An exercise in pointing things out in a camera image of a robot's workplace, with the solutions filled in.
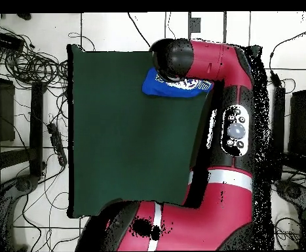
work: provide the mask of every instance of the blue towel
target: blue towel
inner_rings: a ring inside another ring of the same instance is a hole
[[[192,98],[202,92],[210,92],[213,85],[211,81],[198,79],[185,79],[176,83],[168,83],[159,77],[155,68],[151,68],[142,85],[142,91],[147,95]]]

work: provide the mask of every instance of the red robot arm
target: red robot arm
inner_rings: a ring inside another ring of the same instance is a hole
[[[220,102],[209,112],[208,183],[197,209],[152,201],[124,206],[107,227],[100,249],[244,249],[252,223],[255,139],[253,80],[247,59],[236,46],[187,39],[163,39],[151,51],[156,70],[168,82],[184,78],[223,82],[222,90],[214,92]],[[150,234],[137,233],[135,224],[140,219],[150,222]]]

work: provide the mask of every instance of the control buttons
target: control buttons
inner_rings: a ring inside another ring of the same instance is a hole
[[[229,121],[235,121],[235,116],[230,115],[230,116],[229,116]]]
[[[232,123],[227,128],[227,134],[233,139],[242,139],[246,134],[246,130],[240,123]]]
[[[220,146],[233,157],[247,154],[249,149],[250,115],[240,104],[228,107],[222,117]]]
[[[232,147],[232,146],[234,145],[233,140],[228,140],[228,141],[227,141],[227,145],[228,145],[229,147]]]
[[[244,143],[242,141],[237,142],[237,147],[242,149],[244,147]]]

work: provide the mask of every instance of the black border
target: black border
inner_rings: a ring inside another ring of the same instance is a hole
[[[75,201],[75,178],[74,178],[74,164],[73,164],[73,45],[67,45],[67,106],[68,106],[68,169],[69,169],[69,205],[67,208],[67,217],[75,219],[73,216],[73,206]]]

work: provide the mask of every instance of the green mat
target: green mat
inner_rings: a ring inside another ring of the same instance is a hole
[[[151,52],[71,50],[72,216],[97,215],[119,198],[181,204],[206,93],[190,99],[143,94]]]

